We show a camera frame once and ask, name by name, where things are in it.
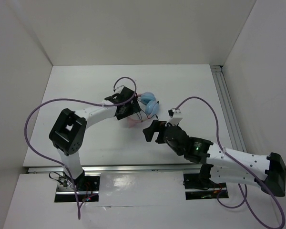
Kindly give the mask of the pink blue cat-ear headphones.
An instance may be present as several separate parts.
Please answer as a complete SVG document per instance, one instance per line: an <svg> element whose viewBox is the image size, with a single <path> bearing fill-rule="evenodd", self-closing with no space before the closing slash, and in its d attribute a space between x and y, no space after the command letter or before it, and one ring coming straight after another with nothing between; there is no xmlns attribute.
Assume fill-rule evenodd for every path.
<svg viewBox="0 0 286 229"><path fill-rule="evenodd" d="M138 101L145 106L144 110L140 110L136 115L138 119L127 117L128 128L132 128L137 124L143 123L149 119L152 119L154 116L157 117L159 111L159 101L156 99L155 95L151 92L145 92L138 94Z"/></svg>

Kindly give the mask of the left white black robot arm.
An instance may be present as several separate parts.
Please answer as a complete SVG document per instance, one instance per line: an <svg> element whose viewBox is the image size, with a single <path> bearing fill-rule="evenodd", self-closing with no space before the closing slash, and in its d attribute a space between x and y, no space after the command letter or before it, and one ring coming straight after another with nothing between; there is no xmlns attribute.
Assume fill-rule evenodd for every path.
<svg viewBox="0 0 286 229"><path fill-rule="evenodd" d="M49 139L57 148L64 164L63 173L67 184L73 190L84 186L85 172L80 163L79 149L84 140L85 131L92 125L105 119L124 119L140 111L138 94L126 86L106 97L100 104L82 110L72 111L65 108L59 114Z"/></svg>

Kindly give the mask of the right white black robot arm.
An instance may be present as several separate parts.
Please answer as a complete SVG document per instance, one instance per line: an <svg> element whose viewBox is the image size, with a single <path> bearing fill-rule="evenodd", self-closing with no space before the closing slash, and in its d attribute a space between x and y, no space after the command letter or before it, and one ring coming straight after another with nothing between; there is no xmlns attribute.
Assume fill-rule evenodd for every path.
<svg viewBox="0 0 286 229"><path fill-rule="evenodd" d="M210 140L191 137L178 125L154 120L143 130L150 142L157 133L156 143L167 144L178 156L200 164L198 181L203 187L219 183L238 183L268 190L275 197L286 194L286 165L278 153L254 155L221 148Z"/></svg>

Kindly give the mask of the front aluminium rail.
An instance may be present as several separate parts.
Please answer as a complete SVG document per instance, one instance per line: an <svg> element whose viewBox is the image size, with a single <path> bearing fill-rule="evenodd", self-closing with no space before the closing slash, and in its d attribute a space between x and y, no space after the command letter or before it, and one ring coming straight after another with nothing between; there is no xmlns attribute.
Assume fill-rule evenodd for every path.
<svg viewBox="0 0 286 229"><path fill-rule="evenodd" d="M153 171L199 171L200 164L130 165L130 166L85 166L85 173L101 172L153 172ZM62 167L29 167L28 173L62 172Z"/></svg>

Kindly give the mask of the aluminium rail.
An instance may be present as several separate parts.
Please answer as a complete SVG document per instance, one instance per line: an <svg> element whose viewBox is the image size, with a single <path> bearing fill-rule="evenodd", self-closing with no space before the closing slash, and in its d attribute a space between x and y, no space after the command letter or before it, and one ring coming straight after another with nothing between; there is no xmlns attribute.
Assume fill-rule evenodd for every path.
<svg viewBox="0 0 286 229"><path fill-rule="evenodd" d="M101 172L153 172L153 171L199 171L200 164L130 165L130 166L85 166L85 173ZM62 172L62 167L29 167L28 173Z"/></svg>
<svg viewBox="0 0 286 229"><path fill-rule="evenodd" d="M235 150L247 152L245 142L236 118L230 93L223 74L223 67L210 66L217 94L223 110L227 130L231 139L232 147Z"/></svg>

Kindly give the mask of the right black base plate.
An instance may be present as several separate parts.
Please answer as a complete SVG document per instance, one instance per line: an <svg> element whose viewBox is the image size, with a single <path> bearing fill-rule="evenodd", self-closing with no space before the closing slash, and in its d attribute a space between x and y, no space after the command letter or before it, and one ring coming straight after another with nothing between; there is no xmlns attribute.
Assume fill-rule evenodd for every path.
<svg viewBox="0 0 286 229"><path fill-rule="evenodd" d="M186 200L217 199L218 194L219 198L229 198L226 183L216 184L212 181L203 183L198 179L197 173L185 173L183 177Z"/></svg>

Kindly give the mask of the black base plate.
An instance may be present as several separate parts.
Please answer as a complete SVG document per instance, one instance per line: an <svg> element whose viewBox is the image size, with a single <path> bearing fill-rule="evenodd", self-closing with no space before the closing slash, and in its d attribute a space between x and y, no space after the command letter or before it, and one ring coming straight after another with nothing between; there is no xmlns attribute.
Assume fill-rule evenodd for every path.
<svg viewBox="0 0 286 229"><path fill-rule="evenodd" d="M76 202L72 183L62 175L54 178L57 182L55 192L55 203L71 203ZM98 202L100 188L100 174L92 174L84 177L84 181L77 187L77 195L79 202Z"/></svg>
<svg viewBox="0 0 286 229"><path fill-rule="evenodd" d="M217 199L218 194L219 198L229 198L226 183L216 184L212 181L203 183L198 179L197 173L185 173L183 177L186 200Z"/></svg>

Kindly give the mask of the right side aluminium rail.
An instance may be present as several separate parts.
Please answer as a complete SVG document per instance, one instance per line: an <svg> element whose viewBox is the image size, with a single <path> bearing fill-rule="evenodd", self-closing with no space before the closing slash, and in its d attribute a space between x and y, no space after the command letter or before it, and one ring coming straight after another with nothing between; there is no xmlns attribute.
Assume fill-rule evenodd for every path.
<svg viewBox="0 0 286 229"><path fill-rule="evenodd" d="M235 150L247 152L245 142L236 118L230 93L223 74L223 67L210 66L217 94L223 110L227 130L231 139L232 147Z"/></svg>

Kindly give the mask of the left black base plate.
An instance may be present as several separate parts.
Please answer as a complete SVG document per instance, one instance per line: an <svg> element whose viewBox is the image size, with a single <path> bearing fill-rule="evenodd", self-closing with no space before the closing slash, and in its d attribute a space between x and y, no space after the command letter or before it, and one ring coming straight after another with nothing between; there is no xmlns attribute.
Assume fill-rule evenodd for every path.
<svg viewBox="0 0 286 229"><path fill-rule="evenodd" d="M57 182L55 192L55 203L71 203L76 202L72 183L62 175L54 178ZM98 202L100 188L100 174L92 174L84 177L84 181L77 187L77 195L79 202Z"/></svg>

